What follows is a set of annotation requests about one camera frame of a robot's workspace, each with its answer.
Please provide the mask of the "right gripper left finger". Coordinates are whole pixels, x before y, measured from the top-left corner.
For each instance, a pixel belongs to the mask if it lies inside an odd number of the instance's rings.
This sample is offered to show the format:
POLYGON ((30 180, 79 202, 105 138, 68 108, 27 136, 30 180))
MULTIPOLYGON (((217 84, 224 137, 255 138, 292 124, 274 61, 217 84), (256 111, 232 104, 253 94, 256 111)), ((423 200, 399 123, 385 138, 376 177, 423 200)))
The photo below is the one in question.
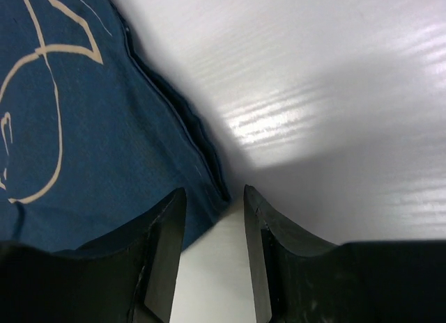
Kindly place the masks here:
POLYGON ((1 243, 2 322, 168 322, 186 193, 75 250, 1 243))

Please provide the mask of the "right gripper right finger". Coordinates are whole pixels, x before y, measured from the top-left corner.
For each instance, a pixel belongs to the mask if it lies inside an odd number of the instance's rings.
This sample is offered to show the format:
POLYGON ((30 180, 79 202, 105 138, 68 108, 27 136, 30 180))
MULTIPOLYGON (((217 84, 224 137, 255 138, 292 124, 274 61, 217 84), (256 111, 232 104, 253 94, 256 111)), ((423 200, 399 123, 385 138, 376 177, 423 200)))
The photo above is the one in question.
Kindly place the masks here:
POLYGON ((330 243, 243 196, 257 322, 444 322, 445 242, 330 243))

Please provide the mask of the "dark blue fish-print cloth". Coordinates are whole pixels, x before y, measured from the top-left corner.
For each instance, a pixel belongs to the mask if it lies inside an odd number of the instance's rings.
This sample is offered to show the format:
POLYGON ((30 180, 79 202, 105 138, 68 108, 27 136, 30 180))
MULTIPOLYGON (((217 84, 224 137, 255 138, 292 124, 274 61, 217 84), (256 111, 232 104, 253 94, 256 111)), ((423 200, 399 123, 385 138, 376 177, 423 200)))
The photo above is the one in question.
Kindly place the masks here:
POLYGON ((231 197, 189 104, 110 0, 1 0, 1 238, 75 249, 187 195, 183 243, 231 197))

